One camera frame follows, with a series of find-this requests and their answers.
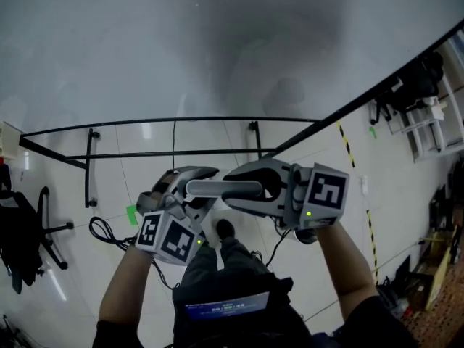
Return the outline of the steel trash bin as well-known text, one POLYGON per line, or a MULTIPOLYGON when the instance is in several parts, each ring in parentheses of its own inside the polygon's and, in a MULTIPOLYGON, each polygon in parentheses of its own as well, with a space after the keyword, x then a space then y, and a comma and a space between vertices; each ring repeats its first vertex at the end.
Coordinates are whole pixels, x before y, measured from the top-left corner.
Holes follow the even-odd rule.
POLYGON ((294 238, 300 244, 305 245, 313 244, 318 240, 315 231, 311 228, 295 230, 294 238))

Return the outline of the person's right forearm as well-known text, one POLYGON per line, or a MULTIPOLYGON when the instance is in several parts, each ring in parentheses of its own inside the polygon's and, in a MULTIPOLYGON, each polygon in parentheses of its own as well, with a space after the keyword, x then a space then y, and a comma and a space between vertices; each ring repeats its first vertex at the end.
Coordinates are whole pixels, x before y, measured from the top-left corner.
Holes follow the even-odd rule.
POLYGON ((378 294, 369 265, 341 223, 315 230, 343 319, 368 298, 378 294))

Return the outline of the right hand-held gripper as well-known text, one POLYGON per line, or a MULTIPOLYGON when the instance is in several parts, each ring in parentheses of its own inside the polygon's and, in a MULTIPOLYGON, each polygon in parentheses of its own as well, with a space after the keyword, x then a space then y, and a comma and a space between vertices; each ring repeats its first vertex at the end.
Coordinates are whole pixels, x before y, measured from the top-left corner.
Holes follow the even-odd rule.
POLYGON ((333 225, 341 218, 347 200, 349 175, 314 164, 302 167, 272 158, 248 162, 227 173, 224 181, 256 181, 259 195, 222 195, 234 210, 260 217, 283 217, 283 223, 294 230, 308 230, 333 225))

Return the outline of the yellow-black hazard floor tape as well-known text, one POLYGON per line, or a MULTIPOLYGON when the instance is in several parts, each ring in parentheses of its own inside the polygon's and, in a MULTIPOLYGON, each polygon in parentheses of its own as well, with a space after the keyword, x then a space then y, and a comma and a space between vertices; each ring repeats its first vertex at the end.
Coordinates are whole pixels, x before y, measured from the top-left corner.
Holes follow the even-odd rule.
POLYGON ((374 281, 375 281, 376 285, 378 285, 378 255, 377 255, 375 234, 374 234, 373 224, 372 224, 372 217, 371 217, 371 212, 370 212, 370 202, 368 200, 368 195, 363 196, 363 194, 362 194, 362 190, 361 190, 361 186, 360 186, 360 176, 361 175, 357 171, 353 151, 352 151, 352 149, 351 149, 351 147, 349 145, 347 135, 344 132, 342 124, 340 123, 339 120, 336 121, 336 126, 339 129, 339 132, 341 134, 341 138, 342 138, 343 143, 345 145, 345 149, 347 150, 347 154, 348 154, 349 161, 350 161, 350 164, 352 166, 353 172, 354 172, 355 176, 357 177, 357 179, 359 181, 360 193, 361 193, 361 196, 362 196, 362 208, 365 211, 366 218, 367 218, 368 230, 369 230, 369 239, 370 239, 372 253, 373 253, 373 271, 372 271, 372 274, 374 276, 374 281))

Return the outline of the small white folding table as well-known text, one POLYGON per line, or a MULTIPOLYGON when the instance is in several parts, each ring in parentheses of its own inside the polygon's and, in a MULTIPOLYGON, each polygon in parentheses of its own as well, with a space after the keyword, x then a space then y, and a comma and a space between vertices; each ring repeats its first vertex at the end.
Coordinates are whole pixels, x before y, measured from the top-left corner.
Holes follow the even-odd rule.
POLYGON ((448 146, 442 122, 446 101, 440 102, 436 96, 425 99, 425 107, 413 109, 405 114, 399 113, 394 124, 389 125, 392 135, 402 134, 411 137, 410 142, 414 162, 420 162, 452 153, 448 146))

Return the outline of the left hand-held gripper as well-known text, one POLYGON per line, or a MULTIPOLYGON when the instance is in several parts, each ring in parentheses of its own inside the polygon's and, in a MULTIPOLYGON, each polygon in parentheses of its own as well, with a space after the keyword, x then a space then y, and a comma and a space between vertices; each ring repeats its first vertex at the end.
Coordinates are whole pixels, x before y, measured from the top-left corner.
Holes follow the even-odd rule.
POLYGON ((136 208, 143 220, 136 248, 161 262, 187 266, 205 241, 201 223, 217 198, 188 196, 185 187, 189 181, 214 177, 219 170, 206 166, 172 170, 179 174, 159 202, 150 197, 152 190, 138 197, 136 208))

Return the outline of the white box with red button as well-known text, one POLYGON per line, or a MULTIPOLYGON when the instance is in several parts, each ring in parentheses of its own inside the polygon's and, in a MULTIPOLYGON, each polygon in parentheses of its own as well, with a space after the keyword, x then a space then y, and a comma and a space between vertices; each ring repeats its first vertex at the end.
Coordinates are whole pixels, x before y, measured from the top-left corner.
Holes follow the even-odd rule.
POLYGON ((15 160, 18 156, 21 131, 0 121, 0 157, 15 160))

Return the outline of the chest-mounted screen unit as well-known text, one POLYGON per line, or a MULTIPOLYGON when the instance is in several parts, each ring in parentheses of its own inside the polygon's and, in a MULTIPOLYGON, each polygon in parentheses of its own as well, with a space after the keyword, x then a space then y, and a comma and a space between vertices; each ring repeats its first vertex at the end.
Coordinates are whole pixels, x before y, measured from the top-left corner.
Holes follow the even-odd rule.
POLYGON ((287 305, 293 288, 291 278, 272 273, 250 277, 225 277, 179 286, 173 302, 179 313, 193 321, 234 318, 287 305))

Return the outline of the person's right shoe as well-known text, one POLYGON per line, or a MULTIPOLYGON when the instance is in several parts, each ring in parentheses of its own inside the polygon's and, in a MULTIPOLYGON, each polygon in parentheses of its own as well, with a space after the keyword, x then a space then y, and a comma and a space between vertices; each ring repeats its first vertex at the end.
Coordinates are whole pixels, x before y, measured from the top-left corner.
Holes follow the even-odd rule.
POLYGON ((225 239, 234 239, 235 238, 235 228, 233 225, 226 219, 221 219, 216 223, 216 232, 217 236, 221 241, 225 239))

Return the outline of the person's left hand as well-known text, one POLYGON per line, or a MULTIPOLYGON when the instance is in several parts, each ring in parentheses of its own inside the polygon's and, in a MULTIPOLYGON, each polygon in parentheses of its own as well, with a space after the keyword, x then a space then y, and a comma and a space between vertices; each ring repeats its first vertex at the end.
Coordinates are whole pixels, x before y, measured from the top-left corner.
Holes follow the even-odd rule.
POLYGON ((162 198, 162 195, 168 191, 171 183, 175 180, 176 176, 179 174, 178 170, 168 170, 153 186, 150 197, 159 202, 162 198))

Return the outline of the person's left forearm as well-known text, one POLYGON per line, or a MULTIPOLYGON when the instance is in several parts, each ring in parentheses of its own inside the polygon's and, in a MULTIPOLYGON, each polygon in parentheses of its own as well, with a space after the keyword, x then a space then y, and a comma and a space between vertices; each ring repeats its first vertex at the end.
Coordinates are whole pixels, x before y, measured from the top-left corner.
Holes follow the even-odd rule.
POLYGON ((141 319, 152 258, 130 246, 110 281, 99 308, 99 321, 137 328, 141 319))

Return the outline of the black equipment rack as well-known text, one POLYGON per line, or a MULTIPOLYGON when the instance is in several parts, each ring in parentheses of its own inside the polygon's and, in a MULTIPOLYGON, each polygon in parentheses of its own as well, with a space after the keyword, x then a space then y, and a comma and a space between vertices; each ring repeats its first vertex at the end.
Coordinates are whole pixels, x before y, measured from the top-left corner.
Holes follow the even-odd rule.
POLYGON ((429 228, 432 231, 452 231, 455 208, 464 209, 464 157, 454 163, 429 202, 429 228))

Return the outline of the yellow wooden table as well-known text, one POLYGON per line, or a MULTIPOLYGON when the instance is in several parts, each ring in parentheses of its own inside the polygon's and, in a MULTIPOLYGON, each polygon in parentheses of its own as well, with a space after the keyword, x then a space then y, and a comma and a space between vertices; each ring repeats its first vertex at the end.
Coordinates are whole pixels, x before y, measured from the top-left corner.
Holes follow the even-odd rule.
POLYGON ((421 239, 428 245, 423 256, 426 264, 425 275, 432 277, 424 306, 425 311, 431 309, 442 289, 452 252, 460 243, 461 232, 462 227, 455 226, 453 231, 436 231, 421 239))

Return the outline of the black backpack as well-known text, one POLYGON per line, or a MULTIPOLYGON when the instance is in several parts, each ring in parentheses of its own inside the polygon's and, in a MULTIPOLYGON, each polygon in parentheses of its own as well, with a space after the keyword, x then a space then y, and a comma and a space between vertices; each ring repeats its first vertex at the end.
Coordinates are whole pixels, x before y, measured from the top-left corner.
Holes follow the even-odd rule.
POLYGON ((392 287, 392 283, 388 277, 385 277, 383 283, 376 286, 377 292, 387 310, 396 318, 400 318, 401 310, 399 297, 392 287))

